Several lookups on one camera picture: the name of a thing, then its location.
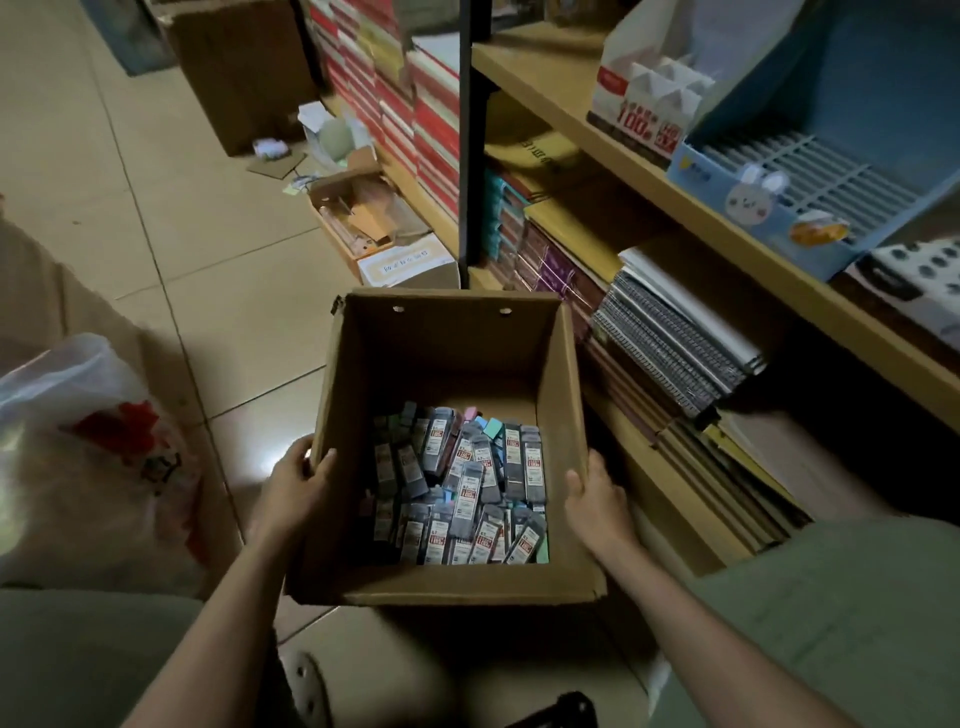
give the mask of forearm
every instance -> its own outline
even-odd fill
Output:
[[[715,615],[637,546],[603,559],[715,728],[855,728],[846,714]]]
[[[285,566],[281,544],[240,552],[124,728],[251,724]]]

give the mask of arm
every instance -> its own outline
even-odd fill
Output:
[[[322,510],[331,450],[312,477],[303,458],[312,435],[276,463],[250,542],[123,728],[234,728],[250,725],[273,627],[276,603],[293,548],[310,517]]]
[[[856,728],[661,569],[640,546],[627,496],[590,452],[587,484],[566,476],[574,532],[643,613],[707,722],[716,728]]]

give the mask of person's left hand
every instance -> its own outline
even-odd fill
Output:
[[[323,512],[330,502],[327,480],[337,457],[329,450],[313,475],[307,475],[306,453],[313,435],[304,435],[281,457],[256,506],[252,543],[281,549],[293,546],[303,535],[306,525]]]

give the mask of hand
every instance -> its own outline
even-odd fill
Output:
[[[314,514],[330,501],[327,476],[337,458],[328,450],[313,475],[306,475],[306,453],[313,435],[299,438],[274,465],[256,505],[252,543],[283,550],[296,544]]]
[[[627,494],[613,485],[599,452],[590,451],[586,486],[575,471],[567,471],[566,487],[566,519],[600,563],[624,546],[639,548]]]

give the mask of blue eraser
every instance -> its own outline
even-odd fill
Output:
[[[490,421],[484,425],[483,433],[492,440],[500,433],[501,429],[503,429],[503,423],[495,417],[491,417]]]

